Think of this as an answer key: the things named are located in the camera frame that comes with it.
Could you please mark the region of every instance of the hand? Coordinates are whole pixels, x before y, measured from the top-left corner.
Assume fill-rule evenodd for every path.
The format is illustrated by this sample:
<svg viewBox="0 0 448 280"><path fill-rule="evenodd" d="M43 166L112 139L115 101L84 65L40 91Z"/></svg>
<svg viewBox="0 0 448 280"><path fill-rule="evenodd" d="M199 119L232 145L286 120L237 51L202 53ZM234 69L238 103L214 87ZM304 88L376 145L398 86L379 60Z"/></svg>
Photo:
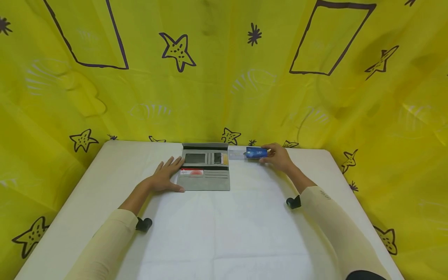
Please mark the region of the hand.
<svg viewBox="0 0 448 280"><path fill-rule="evenodd" d="M179 185L173 184L170 181L170 178L174 174L176 174L176 172L184 164L185 159L183 159L182 157L178 157L174 162L173 160L173 157L169 158L165 165L162 161L159 166L157 166L154 175L141 181L139 185L146 186L153 191L169 190L178 193L185 192L184 188Z"/></svg>
<svg viewBox="0 0 448 280"><path fill-rule="evenodd" d="M263 149L270 149L267 158L261 158L261 163L272 164L276 169L287 173L291 168L296 167L289 157L288 151L279 143L272 143L261 146Z"/></svg>

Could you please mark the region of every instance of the white tablecloth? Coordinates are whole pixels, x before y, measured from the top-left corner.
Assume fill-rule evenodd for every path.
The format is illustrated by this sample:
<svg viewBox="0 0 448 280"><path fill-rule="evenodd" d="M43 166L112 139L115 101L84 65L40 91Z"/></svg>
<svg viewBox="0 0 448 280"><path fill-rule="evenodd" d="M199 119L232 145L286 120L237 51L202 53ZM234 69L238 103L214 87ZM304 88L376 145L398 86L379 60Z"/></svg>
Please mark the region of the white tablecloth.
<svg viewBox="0 0 448 280"><path fill-rule="evenodd" d="M347 211L391 277L403 279L330 153L289 153ZM134 186L160 161L181 154L179 143L107 142L16 279L63 279ZM140 215L151 218L153 226L135 234L111 279L339 279L334 252L320 229L300 208L285 205L297 195L291 182L256 162L231 160L229 169L229 192L154 196Z"/></svg>

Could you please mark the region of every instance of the left hand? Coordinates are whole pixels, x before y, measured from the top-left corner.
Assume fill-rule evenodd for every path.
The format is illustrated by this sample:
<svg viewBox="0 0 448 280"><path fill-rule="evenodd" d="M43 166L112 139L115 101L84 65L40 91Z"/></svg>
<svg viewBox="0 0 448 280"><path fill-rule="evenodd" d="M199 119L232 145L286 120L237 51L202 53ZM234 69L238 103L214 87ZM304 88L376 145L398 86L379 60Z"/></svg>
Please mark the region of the left hand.
<svg viewBox="0 0 448 280"><path fill-rule="evenodd" d="M139 185L144 185L153 191L173 191L178 193L185 192L185 189L179 185L173 184L170 181L170 178L176 174L176 172L181 168L184 164L185 159L182 157L178 157L174 160L173 157L170 157L168 161L164 164L162 161L154 172L154 175L146 178L141 181Z"/></svg>

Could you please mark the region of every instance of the black clamp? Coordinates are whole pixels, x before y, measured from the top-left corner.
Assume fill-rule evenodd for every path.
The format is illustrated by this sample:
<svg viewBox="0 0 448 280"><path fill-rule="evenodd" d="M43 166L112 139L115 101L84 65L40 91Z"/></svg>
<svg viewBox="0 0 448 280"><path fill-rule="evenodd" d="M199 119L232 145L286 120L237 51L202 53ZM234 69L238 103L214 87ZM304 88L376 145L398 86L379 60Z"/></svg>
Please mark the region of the black clamp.
<svg viewBox="0 0 448 280"><path fill-rule="evenodd" d="M302 206L302 203L300 202L300 195L296 196L296 198L288 198L286 200L286 204L291 209L299 208L300 206Z"/></svg>
<svg viewBox="0 0 448 280"><path fill-rule="evenodd" d="M152 226L152 220L150 218L146 218L144 220L138 218L137 225L135 226L135 230L146 233L149 228Z"/></svg>

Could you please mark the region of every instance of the beige sleeve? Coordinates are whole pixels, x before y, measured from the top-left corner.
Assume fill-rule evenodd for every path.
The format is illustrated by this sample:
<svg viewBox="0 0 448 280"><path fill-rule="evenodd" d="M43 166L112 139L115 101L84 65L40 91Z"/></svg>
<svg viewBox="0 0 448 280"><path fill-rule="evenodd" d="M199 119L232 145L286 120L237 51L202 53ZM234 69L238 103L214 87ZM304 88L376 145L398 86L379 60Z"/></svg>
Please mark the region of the beige sleeve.
<svg viewBox="0 0 448 280"><path fill-rule="evenodd" d="M65 280L105 280L135 232L137 217L116 209L95 233Z"/></svg>
<svg viewBox="0 0 448 280"><path fill-rule="evenodd" d="M308 187L300 195L300 200L305 212L319 225L333 246L343 279L356 270L371 271L390 279L368 239L323 189Z"/></svg>

